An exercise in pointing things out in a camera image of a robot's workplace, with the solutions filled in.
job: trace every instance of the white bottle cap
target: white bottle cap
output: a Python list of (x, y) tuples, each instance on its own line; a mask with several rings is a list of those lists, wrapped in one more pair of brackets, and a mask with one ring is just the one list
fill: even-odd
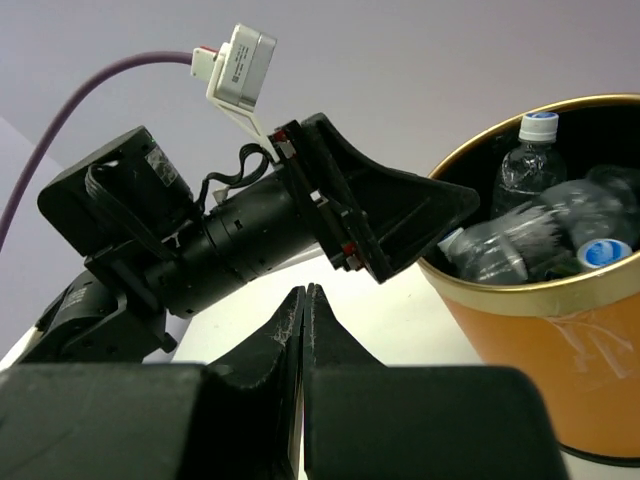
[(606, 267), (633, 253), (629, 245), (620, 240), (600, 238), (585, 243), (578, 249), (578, 261), (586, 271)]
[(456, 228), (453, 232), (447, 234), (446, 237), (438, 242), (438, 248), (442, 250), (442, 253), (444, 253), (444, 256), (447, 257), (447, 259), (451, 260), (451, 257), (449, 256), (449, 249), (462, 232), (464, 232), (464, 228)]
[(553, 112), (527, 113), (520, 123), (520, 140), (525, 142), (555, 142), (558, 119)]

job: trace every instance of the white table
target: white table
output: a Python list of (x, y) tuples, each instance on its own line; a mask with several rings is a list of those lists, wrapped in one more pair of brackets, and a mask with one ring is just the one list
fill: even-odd
[[(322, 285), (338, 320), (387, 365), (480, 363), (417, 265), (377, 285), (365, 272), (334, 271), (324, 257), (258, 279), (196, 316), (173, 361), (212, 362), (265, 323), (291, 288), (309, 283)], [(564, 458), (574, 480), (640, 480), (640, 469)]]

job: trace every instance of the bucket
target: bucket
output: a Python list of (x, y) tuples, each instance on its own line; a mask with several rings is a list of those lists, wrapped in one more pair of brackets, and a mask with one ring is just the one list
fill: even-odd
[[(602, 163), (640, 168), (640, 95), (577, 98), (536, 111), (560, 114), (557, 148), (569, 178)], [(489, 218), (494, 178), (517, 145), (521, 117), (476, 136), (431, 173), (480, 194), (483, 205), (465, 226)], [(480, 357), (533, 379), (564, 449), (640, 466), (640, 252), (594, 272), (510, 287), (459, 280), (438, 251), (419, 264)]]

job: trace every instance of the bin rim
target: bin rim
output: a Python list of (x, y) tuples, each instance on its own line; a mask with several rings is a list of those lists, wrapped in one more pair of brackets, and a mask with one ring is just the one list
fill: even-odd
[[(465, 142), (440, 162), (429, 174), (429, 178), (440, 177), (449, 165), (488, 137), (517, 127), (525, 113), (531, 111), (563, 113), (578, 108), (629, 104), (640, 106), (640, 94), (591, 95), (528, 110)], [(465, 282), (441, 272), (424, 258), (421, 258), (418, 264), (429, 282), (445, 299), (474, 310), (498, 315), (566, 317), (610, 305), (640, 292), (640, 251), (613, 265), (593, 272), (560, 280), (518, 286), (490, 286)]]

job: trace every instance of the plastic bottle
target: plastic bottle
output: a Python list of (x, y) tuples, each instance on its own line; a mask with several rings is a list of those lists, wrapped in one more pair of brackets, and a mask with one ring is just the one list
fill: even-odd
[(567, 167), (554, 143), (558, 114), (527, 113), (520, 124), (520, 145), (505, 155), (496, 175), (491, 218), (538, 196), (567, 179)]
[(592, 171), (590, 179), (556, 185), (502, 217), (458, 229), (438, 246), (461, 279), (490, 285), (600, 268), (630, 255), (640, 236), (640, 189), (624, 176)]

